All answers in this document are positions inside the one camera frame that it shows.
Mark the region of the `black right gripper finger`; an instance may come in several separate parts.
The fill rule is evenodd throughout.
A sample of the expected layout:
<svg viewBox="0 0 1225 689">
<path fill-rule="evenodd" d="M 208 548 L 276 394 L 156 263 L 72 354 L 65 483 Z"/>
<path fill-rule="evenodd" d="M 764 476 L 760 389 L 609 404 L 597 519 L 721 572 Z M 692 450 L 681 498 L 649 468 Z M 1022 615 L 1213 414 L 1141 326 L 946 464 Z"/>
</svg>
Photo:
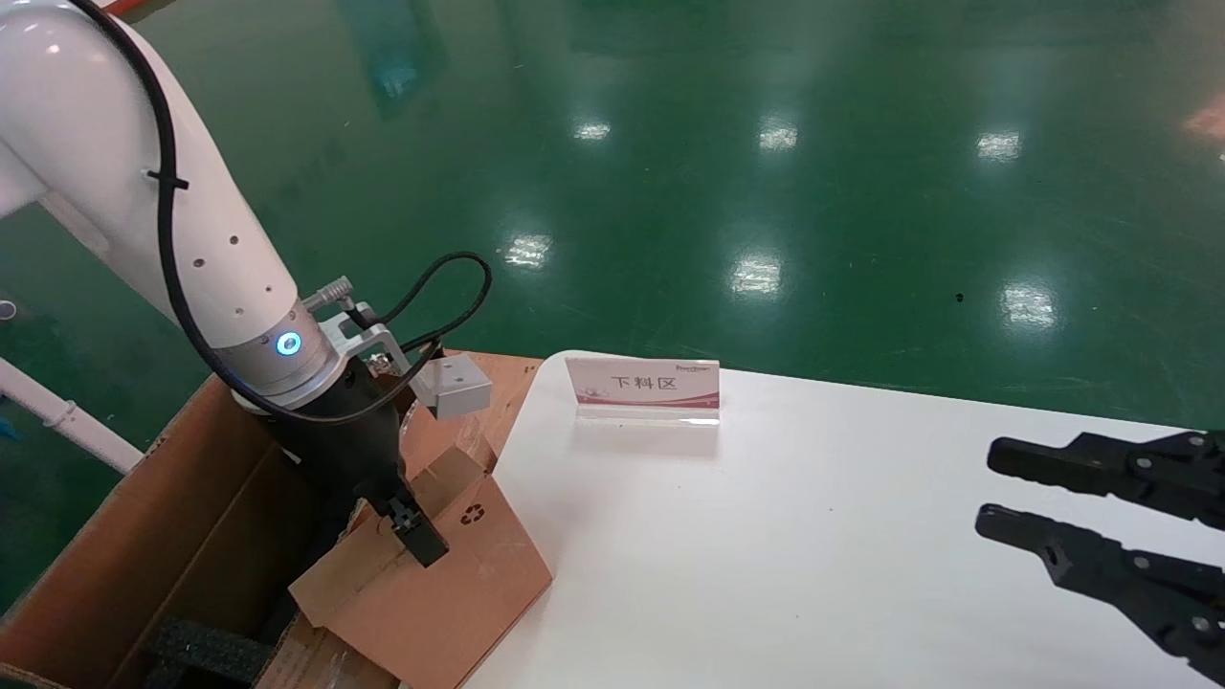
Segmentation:
<svg viewBox="0 0 1225 689">
<path fill-rule="evenodd" d="M 1143 443 L 1080 433 L 1063 447 L 998 436 L 986 465 L 996 474 L 1085 497 L 1115 497 L 1224 528 L 1223 432 L 1182 432 Z"/>
<path fill-rule="evenodd" d="M 1056 588 L 1107 604 L 1169 656 L 1224 683 L 1224 573 L 1220 566 L 1127 549 L 1091 528 L 982 505 L 976 532 L 1030 552 Z"/>
</svg>

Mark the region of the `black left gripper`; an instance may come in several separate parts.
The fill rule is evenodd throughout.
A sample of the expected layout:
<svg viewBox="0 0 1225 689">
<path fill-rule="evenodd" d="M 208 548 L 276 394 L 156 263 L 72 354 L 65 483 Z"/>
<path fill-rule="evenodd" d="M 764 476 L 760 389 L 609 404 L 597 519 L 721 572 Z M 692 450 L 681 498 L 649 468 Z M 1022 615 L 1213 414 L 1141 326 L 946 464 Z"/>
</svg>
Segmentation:
<svg viewBox="0 0 1225 689">
<path fill-rule="evenodd" d="M 405 481 L 401 414 L 392 401 L 338 425 L 277 416 L 258 416 L 258 423 L 314 485 L 363 498 L 390 519 L 392 533 L 421 566 L 432 566 L 448 554 L 450 546 Z"/>
</svg>

